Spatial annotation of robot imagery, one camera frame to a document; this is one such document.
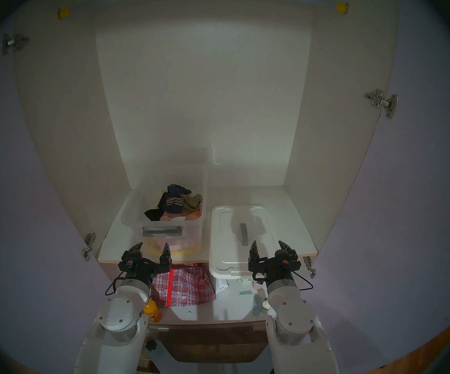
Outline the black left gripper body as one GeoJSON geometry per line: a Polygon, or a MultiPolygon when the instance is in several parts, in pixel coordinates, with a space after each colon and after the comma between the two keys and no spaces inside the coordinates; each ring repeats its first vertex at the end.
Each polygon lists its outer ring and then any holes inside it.
{"type": "Polygon", "coordinates": [[[129,252],[125,251],[118,267],[120,271],[126,273],[125,279],[135,279],[145,284],[151,284],[155,276],[169,273],[171,264],[172,258],[170,264],[161,264],[161,256],[159,263],[156,263],[143,256],[129,256],[129,252]]]}

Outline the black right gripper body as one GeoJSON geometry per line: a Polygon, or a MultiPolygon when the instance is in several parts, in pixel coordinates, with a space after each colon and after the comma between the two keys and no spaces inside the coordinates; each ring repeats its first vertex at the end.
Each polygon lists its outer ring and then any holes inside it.
{"type": "Polygon", "coordinates": [[[248,270],[252,272],[252,280],[258,284],[273,284],[276,281],[293,281],[293,272],[301,268],[301,262],[297,257],[289,257],[283,250],[277,250],[274,257],[260,257],[258,261],[250,261],[248,258],[248,270]]]}

